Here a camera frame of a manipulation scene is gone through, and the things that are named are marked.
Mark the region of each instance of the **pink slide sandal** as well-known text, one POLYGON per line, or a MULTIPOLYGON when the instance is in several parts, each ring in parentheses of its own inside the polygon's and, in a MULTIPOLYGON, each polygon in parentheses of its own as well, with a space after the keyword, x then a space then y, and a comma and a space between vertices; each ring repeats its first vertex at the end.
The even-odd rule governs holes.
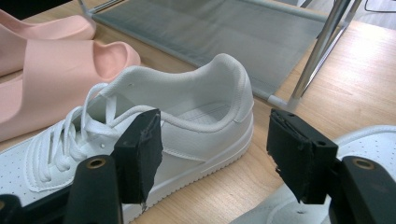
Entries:
POLYGON ((56 21, 27 23, 1 9, 0 25, 25 39, 92 39, 96 29, 92 19, 80 15, 56 21))
POLYGON ((82 16, 32 24, 0 9, 0 76, 22 69, 28 39, 92 39, 95 29, 95 22, 82 16))
POLYGON ((54 124, 94 84, 139 64, 137 52, 122 42, 28 40, 22 75, 0 84, 0 141, 54 124))

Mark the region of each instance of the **wooden surface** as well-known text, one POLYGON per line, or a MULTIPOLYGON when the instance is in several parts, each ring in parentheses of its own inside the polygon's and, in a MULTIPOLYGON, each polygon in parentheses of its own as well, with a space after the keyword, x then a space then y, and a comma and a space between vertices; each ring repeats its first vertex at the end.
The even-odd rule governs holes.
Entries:
MULTIPOLYGON (((80 13, 77 1, 73 1, 28 21, 50 21, 80 13)), ((157 70, 178 73, 194 69, 104 25, 98 24, 95 40, 124 41, 141 55, 143 65, 157 70)), ((277 96, 289 98, 308 54, 277 96)), ((395 59, 396 31, 352 22, 295 113, 331 139, 370 125, 396 125, 395 59)), ((133 223, 228 223, 264 200, 282 184, 265 150, 270 109, 255 98, 253 140, 240 160, 166 197, 133 223)), ((30 135, 0 143, 0 149, 30 135)))
MULTIPOLYGON (((321 11, 329 13, 332 10, 334 1, 329 0, 310 0, 306 8, 313 9, 315 11, 321 11)), ((356 15, 353 18, 354 21, 361 21, 376 26, 396 30, 396 13, 380 13, 373 11, 396 11, 396 1, 392 0, 361 0, 356 15), (367 2, 367 9, 372 11, 366 11, 364 5, 367 2)))

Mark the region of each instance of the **white rubber sole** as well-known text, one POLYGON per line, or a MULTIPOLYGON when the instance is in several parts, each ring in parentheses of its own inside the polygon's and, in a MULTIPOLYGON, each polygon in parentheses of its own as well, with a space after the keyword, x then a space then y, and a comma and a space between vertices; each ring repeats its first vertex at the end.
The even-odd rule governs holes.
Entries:
MULTIPOLYGON (((190 169, 180 175, 174 176, 172 179, 154 186, 148 195, 147 207, 150 208, 173 192, 237 161, 248 150, 252 136, 253 116, 251 117, 247 132, 227 150, 224 150, 223 153, 196 166, 194 169, 190 169)), ((129 223, 142 214, 142 207, 137 204, 124 204, 122 210, 124 223, 129 223)))

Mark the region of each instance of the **shoelace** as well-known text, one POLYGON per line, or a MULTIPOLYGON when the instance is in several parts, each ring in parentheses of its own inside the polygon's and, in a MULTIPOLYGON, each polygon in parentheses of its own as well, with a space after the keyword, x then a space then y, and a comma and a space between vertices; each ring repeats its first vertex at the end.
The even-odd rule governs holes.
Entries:
POLYGON ((101 134, 107 137, 120 137, 120 133, 117 130, 107 125, 116 116, 116 96, 106 99, 106 124, 91 118, 87 112, 88 102, 97 92, 106 86, 106 83, 93 86, 83 106, 74 108, 64 120, 54 124, 35 137, 33 140, 34 144, 31 144, 29 147, 33 147, 33 150, 40 150, 41 155, 39 157, 38 167, 36 168, 38 168, 37 172, 41 181, 51 181, 51 165, 55 165, 59 171, 63 172, 70 169, 70 164, 73 161, 87 159, 87 154, 81 150, 78 143, 84 143, 90 135, 101 134), (81 127, 78 133, 72 121, 75 115, 79 113, 81 113, 81 127))

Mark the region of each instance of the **white sneaker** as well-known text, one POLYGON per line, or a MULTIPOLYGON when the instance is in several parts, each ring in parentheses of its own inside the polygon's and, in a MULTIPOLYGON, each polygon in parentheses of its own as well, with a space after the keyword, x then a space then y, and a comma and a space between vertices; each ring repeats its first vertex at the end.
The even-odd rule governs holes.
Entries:
MULTIPOLYGON (((253 133, 252 107, 247 72, 226 54, 184 74, 126 68, 112 83, 94 86, 65 120, 3 151, 0 194, 15 194, 26 205, 70 185, 80 161, 110 154, 138 114, 159 108, 163 162, 148 196, 152 206, 240 158, 253 133)), ((141 211, 124 205, 124 221, 141 211)))
MULTIPOLYGON (((396 181, 396 126, 378 125, 360 129, 334 140, 339 146, 337 158, 359 156, 383 166, 396 181)), ((237 218, 232 224, 296 223, 330 224, 328 196, 325 204, 297 203, 285 184, 264 202, 237 218)))

